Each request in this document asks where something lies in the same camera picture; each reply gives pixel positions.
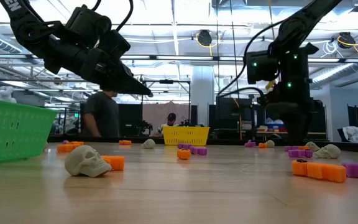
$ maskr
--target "yellow plastic basket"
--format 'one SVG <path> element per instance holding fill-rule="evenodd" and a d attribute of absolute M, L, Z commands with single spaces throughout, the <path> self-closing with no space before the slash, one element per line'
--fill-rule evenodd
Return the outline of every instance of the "yellow plastic basket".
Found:
<path fill-rule="evenodd" d="M 209 127 L 176 127 L 164 126 L 164 142 L 168 146 L 179 143 L 205 146 L 208 139 Z"/>

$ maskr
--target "white skull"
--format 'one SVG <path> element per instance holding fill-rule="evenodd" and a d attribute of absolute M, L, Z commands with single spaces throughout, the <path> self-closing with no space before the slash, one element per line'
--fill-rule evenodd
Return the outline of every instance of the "white skull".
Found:
<path fill-rule="evenodd" d="M 65 168 L 71 175 L 84 174 L 97 177 L 111 170 L 99 153 L 91 146 L 80 146 L 72 150 L 65 160 Z"/>
<path fill-rule="evenodd" d="M 309 149 L 313 152 L 317 152 L 318 150 L 320 150 L 320 148 L 314 142 L 308 142 L 306 143 L 306 146 L 308 146 Z"/>
<path fill-rule="evenodd" d="M 275 144 L 274 144 L 274 142 L 272 140 L 269 140 L 269 141 L 266 142 L 267 147 L 274 147 L 274 145 Z"/>
<path fill-rule="evenodd" d="M 333 144 L 328 144 L 313 154 L 315 158 L 337 159 L 341 155 L 341 150 Z"/>
<path fill-rule="evenodd" d="M 154 147 L 155 147 L 155 142 L 153 139 L 148 139 L 146 140 L 146 142 L 142 144 L 142 148 L 144 149 L 154 149 Z"/>

